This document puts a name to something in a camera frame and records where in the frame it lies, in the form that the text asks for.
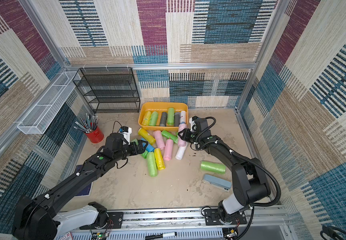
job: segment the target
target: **marker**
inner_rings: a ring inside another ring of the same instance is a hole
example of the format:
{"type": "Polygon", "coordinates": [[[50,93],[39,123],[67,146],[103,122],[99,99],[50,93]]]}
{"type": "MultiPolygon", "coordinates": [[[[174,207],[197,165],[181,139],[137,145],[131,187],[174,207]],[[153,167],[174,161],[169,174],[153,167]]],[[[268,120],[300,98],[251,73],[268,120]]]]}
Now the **marker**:
{"type": "Polygon", "coordinates": [[[159,235],[146,236],[145,240],[152,240],[152,239],[164,238],[164,237],[174,237],[174,236],[177,236],[176,232],[168,232],[168,233],[163,233],[159,235]]]}

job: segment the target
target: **striped carpet wall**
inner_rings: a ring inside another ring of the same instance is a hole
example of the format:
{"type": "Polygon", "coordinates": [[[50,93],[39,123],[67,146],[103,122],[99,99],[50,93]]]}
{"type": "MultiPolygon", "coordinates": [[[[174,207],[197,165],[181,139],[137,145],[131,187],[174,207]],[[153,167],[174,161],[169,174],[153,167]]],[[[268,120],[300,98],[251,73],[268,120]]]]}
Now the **striped carpet wall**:
{"type": "Polygon", "coordinates": [[[0,136],[60,69],[18,0],[0,1],[0,136]]]}
{"type": "Polygon", "coordinates": [[[34,198],[74,169],[71,161],[83,133],[73,126],[86,112],[74,90],[43,135],[20,133],[0,158],[0,239],[12,238],[15,205],[22,195],[34,198]]]}
{"type": "Polygon", "coordinates": [[[233,108],[251,69],[133,71],[141,103],[177,102],[189,108],[233,108]]]}
{"type": "Polygon", "coordinates": [[[32,0],[71,65],[255,61],[277,0],[32,0]]]}
{"type": "Polygon", "coordinates": [[[299,239],[346,231],[346,0],[291,0],[241,114],[299,239]]]}

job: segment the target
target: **shelf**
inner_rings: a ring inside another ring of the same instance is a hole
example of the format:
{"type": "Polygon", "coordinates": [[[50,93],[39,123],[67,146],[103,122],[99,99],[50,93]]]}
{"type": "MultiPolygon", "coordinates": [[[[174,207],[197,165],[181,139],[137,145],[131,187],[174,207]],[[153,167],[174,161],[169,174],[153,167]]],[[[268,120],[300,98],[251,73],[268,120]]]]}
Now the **shelf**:
{"type": "Polygon", "coordinates": [[[138,113],[138,109],[93,109],[94,113],[138,113]]]}
{"type": "Polygon", "coordinates": [[[37,101],[17,126],[24,134],[44,134],[75,88],[72,77],[76,72],[64,72],[37,101]]]}
{"type": "Polygon", "coordinates": [[[139,102],[140,98],[128,97],[113,97],[113,98],[95,98],[89,103],[134,103],[139,102]]]}
{"type": "Polygon", "coordinates": [[[130,97],[134,96],[137,90],[91,90],[84,94],[84,96],[97,96],[97,97],[130,97]]]}
{"type": "Polygon", "coordinates": [[[131,68],[80,68],[73,79],[95,113],[138,113],[140,96],[131,68]]]}
{"type": "Polygon", "coordinates": [[[114,67],[114,68],[80,68],[79,71],[84,76],[91,75],[133,75],[133,71],[131,68],[126,67],[114,67]]]}
{"type": "Polygon", "coordinates": [[[85,75],[82,81],[87,81],[90,86],[102,86],[103,84],[115,84],[121,86],[128,86],[132,83],[133,75],[131,74],[95,74],[85,75]]]}

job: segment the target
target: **metal rail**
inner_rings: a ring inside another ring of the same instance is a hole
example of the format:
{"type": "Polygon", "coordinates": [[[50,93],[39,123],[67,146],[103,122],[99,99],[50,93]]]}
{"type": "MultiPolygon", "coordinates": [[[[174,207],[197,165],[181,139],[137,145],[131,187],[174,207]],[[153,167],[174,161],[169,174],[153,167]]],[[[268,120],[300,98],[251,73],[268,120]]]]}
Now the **metal rail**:
{"type": "Polygon", "coordinates": [[[256,61],[257,65],[253,69],[253,71],[250,73],[248,80],[244,86],[243,92],[241,93],[240,100],[238,101],[238,105],[237,105],[237,111],[241,111],[241,108],[243,107],[243,104],[246,100],[247,94],[249,93],[249,90],[252,87],[253,81],[256,78],[257,69],[259,69],[261,64],[262,64],[261,60],[264,57],[264,55],[266,55],[266,53],[267,53],[269,44],[273,39],[273,36],[274,36],[275,31],[276,31],[276,27],[278,25],[278,22],[280,21],[281,17],[283,17],[283,13],[285,13],[285,10],[288,7],[289,2],[290,2],[290,0],[282,0],[279,3],[279,6],[278,6],[276,12],[274,13],[273,21],[269,27],[267,37],[265,38],[263,45],[261,47],[261,50],[257,56],[257,61],[256,61]]]}
{"type": "MultiPolygon", "coordinates": [[[[145,236],[164,232],[177,232],[174,239],[220,239],[223,238],[222,228],[236,227],[235,225],[206,226],[205,218],[200,211],[200,207],[110,210],[108,212],[123,212],[124,214],[122,227],[113,229],[109,239],[141,240],[145,236]]],[[[247,210],[245,214],[247,218],[250,218],[251,211],[247,210]]],[[[256,207],[250,234],[254,235],[254,229],[259,231],[272,229],[272,233],[273,230],[276,231],[277,235],[282,236],[284,240],[297,240],[294,228],[282,205],[256,207]]],[[[92,229],[92,232],[102,233],[103,231],[92,229]]],[[[71,233],[74,239],[90,239],[91,237],[89,230],[73,230],[71,233]]]]}
{"type": "Polygon", "coordinates": [[[55,60],[61,66],[61,68],[65,68],[65,58],[61,52],[61,50],[55,45],[53,39],[50,34],[46,30],[45,26],[42,24],[40,17],[38,16],[37,11],[33,7],[30,0],[18,0],[21,4],[22,8],[25,10],[26,14],[29,16],[33,25],[39,32],[42,40],[45,42],[50,52],[52,53],[55,60]]]}
{"type": "MultiPolygon", "coordinates": [[[[30,105],[22,112],[22,114],[16,119],[15,122],[13,122],[10,127],[0,136],[0,157],[2,156],[2,154],[8,149],[8,147],[10,146],[10,144],[12,144],[12,142],[16,139],[16,137],[18,136],[18,134],[21,132],[17,126],[21,123],[21,121],[24,119],[24,117],[34,108],[34,106],[36,105],[36,103],[44,96],[44,94],[47,92],[48,89],[50,89],[50,87],[55,83],[55,81],[58,79],[58,76],[60,74],[63,74],[63,70],[61,70],[58,74],[56,74],[54,76],[54,78],[46,85],[46,87],[42,90],[42,92],[37,96],[37,98],[33,99],[30,103],[30,105]]],[[[83,143],[86,140],[86,136],[84,136],[81,140],[80,145],[78,147],[78,150],[76,152],[76,154],[74,155],[74,159],[73,162],[76,162],[79,158],[79,154],[81,153],[82,147],[83,147],[83,143]]]]}
{"type": "Polygon", "coordinates": [[[236,69],[255,68],[254,62],[235,63],[150,63],[150,64],[107,64],[107,65],[72,65],[65,66],[68,71],[77,71],[80,68],[120,68],[129,67],[133,70],[189,70],[189,69],[236,69]]]}

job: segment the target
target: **black cable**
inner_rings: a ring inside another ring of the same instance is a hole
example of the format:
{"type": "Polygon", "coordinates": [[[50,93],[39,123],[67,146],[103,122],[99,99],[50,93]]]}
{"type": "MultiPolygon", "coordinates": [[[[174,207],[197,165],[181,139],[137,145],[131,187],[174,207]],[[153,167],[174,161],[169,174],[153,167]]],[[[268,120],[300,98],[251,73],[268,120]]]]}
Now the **black cable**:
{"type": "Polygon", "coordinates": [[[324,240],[328,240],[328,239],[326,239],[324,236],[323,236],[323,231],[320,231],[320,236],[324,239],[324,240]]]}
{"type": "Polygon", "coordinates": [[[216,142],[216,141],[205,142],[203,145],[201,145],[201,146],[198,148],[198,151],[204,150],[204,146],[205,146],[205,145],[210,144],[210,143],[214,143],[214,142],[216,142]]]}
{"type": "Polygon", "coordinates": [[[118,121],[114,121],[114,123],[113,123],[113,130],[112,130],[112,133],[114,132],[114,126],[116,125],[116,122],[118,122],[118,121]]]}
{"type": "Polygon", "coordinates": [[[118,167],[118,163],[116,162],[116,165],[117,165],[117,169],[121,169],[123,168],[126,164],[128,163],[128,158],[126,158],[126,163],[124,165],[122,165],[121,167],[118,167]]]}
{"type": "Polygon", "coordinates": [[[92,239],[97,239],[97,234],[95,234],[96,236],[93,237],[93,232],[92,232],[92,225],[89,225],[89,229],[90,229],[90,234],[92,235],[92,239]]]}
{"type": "Polygon", "coordinates": [[[195,136],[195,137],[196,137],[195,142],[198,142],[198,138],[201,136],[201,134],[203,134],[204,132],[208,131],[208,130],[209,130],[211,127],[213,127],[213,126],[215,125],[215,123],[216,123],[216,119],[215,119],[214,117],[206,117],[205,119],[213,119],[213,122],[212,122],[212,124],[209,125],[208,127],[205,127],[205,129],[204,129],[202,132],[200,132],[197,136],[195,136]]]}
{"type": "Polygon", "coordinates": [[[195,150],[195,149],[192,148],[192,143],[190,144],[190,148],[191,148],[192,150],[194,150],[194,151],[199,151],[199,150],[195,150]]]}
{"type": "Polygon", "coordinates": [[[209,207],[209,206],[204,206],[204,207],[202,207],[202,209],[201,209],[201,211],[200,211],[201,215],[203,215],[204,217],[210,217],[210,216],[205,216],[204,214],[202,214],[202,211],[203,211],[205,208],[211,209],[211,207],[209,207]]]}
{"type": "Polygon", "coordinates": [[[41,200],[41,202],[39,202],[39,203],[33,208],[33,210],[31,211],[31,213],[30,213],[28,219],[26,220],[25,228],[24,228],[24,230],[23,230],[23,239],[25,239],[25,231],[26,231],[26,227],[27,227],[27,225],[28,225],[28,222],[29,222],[29,219],[30,219],[31,215],[34,213],[34,210],[35,210],[43,201],[45,201],[45,199],[46,199],[46,198],[44,197],[44,198],[41,200]]]}
{"type": "Polygon", "coordinates": [[[246,228],[244,229],[244,231],[241,234],[238,235],[236,240],[239,240],[240,238],[242,238],[246,234],[247,230],[249,229],[250,225],[252,224],[253,214],[254,214],[254,206],[252,207],[252,212],[250,214],[250,219],[249,219],[249,222],[246,225],[246,228]]]}
{"type": "Polygon", "coordinates": [[[341,233],[343,233],[343,234],[345,234],[346,235],[346,232],[344,231],[344,230],[342,230],[342,229],[340,229],[340,228],[337,228],[337,227],[334,227],[334,226],[327,226],[328,228],[332,228],[333,230],[336,230],[336,231],[339,231],[339,232],[341,232],[341,233]]]}

